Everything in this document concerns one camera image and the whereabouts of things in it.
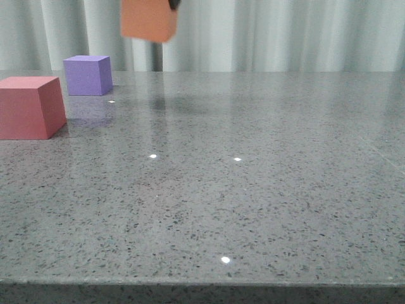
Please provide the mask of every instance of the foam cube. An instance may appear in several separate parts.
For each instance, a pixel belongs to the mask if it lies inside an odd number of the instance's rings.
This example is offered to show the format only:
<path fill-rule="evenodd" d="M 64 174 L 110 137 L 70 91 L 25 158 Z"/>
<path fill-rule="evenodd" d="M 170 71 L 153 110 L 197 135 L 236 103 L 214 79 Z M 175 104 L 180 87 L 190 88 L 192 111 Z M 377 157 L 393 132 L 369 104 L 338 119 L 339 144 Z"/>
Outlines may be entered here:
<path fill-rule="evenodd" d="M 0 81 L 0 139 L 49 139 L 65 123 L 58 77 Z"/>
<path fill-rule="evenodd" d="M 78 55 L 63 60 L 69 95 L 102 96 L 113 88 L 109 56 Z"/>
<path fill-rule="evenodd" d="M 166 42 L 177 29 L 177 9 L 168 0 L 122 0 L 121 34 Z"/>

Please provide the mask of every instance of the white curtain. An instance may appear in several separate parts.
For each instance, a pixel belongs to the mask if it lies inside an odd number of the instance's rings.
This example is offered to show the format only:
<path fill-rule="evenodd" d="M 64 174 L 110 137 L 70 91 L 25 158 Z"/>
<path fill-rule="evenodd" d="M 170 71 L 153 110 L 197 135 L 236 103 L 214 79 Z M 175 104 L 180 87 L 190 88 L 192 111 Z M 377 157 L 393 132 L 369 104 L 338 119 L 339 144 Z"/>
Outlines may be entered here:
<path fill-rule="evenodd" d="M 0 70 L 398 71 L 405 0 L 182 0 L 166 44 L 120 35 L 120 0 L 0 0 Z"/>

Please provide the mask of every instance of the orange foam cube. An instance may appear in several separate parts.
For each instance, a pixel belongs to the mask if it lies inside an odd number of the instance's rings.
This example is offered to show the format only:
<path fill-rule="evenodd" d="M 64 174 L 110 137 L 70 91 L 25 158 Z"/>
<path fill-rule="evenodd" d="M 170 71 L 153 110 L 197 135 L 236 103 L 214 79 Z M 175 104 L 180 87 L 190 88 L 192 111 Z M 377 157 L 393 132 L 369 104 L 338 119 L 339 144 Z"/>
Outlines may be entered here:
<path fill-rule="evenodd" d="M 121 34 L 166 42 L 177 28 L 177 10 L 168 0 L 121 0 Z"/>
<path fill-rule="evenodd" d="M 0 139 L 49 139 L 65 123 L 58 77 L 0 81 Z"/>

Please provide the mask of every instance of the red foam cube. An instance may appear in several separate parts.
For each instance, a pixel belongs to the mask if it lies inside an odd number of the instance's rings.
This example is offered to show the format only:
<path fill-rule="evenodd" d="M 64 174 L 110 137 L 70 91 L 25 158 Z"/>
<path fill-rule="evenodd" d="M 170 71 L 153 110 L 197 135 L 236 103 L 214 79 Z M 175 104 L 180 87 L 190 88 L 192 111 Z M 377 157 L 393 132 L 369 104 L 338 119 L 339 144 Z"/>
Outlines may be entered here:
<path fill-rule="evenodd" d="M 49 139 L 65 123 L 58 77 L 0 81 L 0 139 Z"/>

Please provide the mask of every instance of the purple foam cube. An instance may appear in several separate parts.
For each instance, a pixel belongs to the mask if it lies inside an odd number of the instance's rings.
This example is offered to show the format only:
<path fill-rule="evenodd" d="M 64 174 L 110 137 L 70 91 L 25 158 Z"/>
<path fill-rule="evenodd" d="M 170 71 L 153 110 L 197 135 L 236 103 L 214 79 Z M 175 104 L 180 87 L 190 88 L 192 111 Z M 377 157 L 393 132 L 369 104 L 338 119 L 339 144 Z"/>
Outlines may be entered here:
<path fill-rule="evenodd" d="M 63 60 L 69 95 L 102 96 L 113 88 L 109 56 L 78 55 Z"/>

